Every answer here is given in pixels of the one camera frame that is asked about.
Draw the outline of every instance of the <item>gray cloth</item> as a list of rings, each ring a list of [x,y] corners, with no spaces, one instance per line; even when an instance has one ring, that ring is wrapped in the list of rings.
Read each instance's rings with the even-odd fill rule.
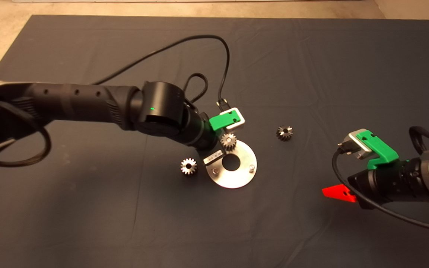
[[[348,132],[367,128],[416,153],[407,130],[429,130],[429,21],[33,16],[0,63],[0,80],[90,83],[193,34],[228,42],[223,97],[247,123],[237,133],[257,155],[247,186],[219,187],[194,149],[114,124],[52,122],[49,156],[0,168],[0,267],[429,267],[429,230],[323,197],[336,185],[330,159]],[[166,81],[195,72],[210,88],[210,116],[225,54],[191,41],[108,84]],[[197,95],[201,81],[188,87]],[[289,142],[279,125],[293,126]],[[0,155],[24,159],[37,134]],[[366,161],[341,157],[344,176]],[[388,207],[429,222],[429,204]]]

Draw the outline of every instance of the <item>plate center hole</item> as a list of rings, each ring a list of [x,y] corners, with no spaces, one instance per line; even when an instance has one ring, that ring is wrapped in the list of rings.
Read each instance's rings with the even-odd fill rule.
[[[223,167],[229,171],[235,171],[241,165],[239,157],[235,154],[227,154],[223,157]]]

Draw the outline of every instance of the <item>spur gear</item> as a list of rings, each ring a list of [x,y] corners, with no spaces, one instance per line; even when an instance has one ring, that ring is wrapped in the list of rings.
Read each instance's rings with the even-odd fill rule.
[[[196,161],[191,158],[186,158],[182,161],[182,164],[180,165],[180,170],[185,173],[186,175],[191,175],[196,172]]]
[[[278,139],[280,139],[283,142],[291,139],[292,134],[293,134],[292,127],[288,125],[281,125],[276,130],[276,136],[278,137]]]
[[[236,136],[232,133],[224,134],[221,137],[221,144],[225,148],[226,151],[232,151],[236,146]]]

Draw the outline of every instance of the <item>metal plate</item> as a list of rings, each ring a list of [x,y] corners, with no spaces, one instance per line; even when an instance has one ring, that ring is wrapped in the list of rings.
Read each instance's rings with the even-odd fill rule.
[[[210,178],[214,182],[222,187],[230,189],[243,187],[248,184],[256,174],[256,155],[247,144],[240,140],[237,141],[233,151],[230,151],[228,154],[235,154],[239,158],[239,168],[235,171],[225,169],[223,166],[223,158],[221,158],[206,167],[208,175],[210,175]]]

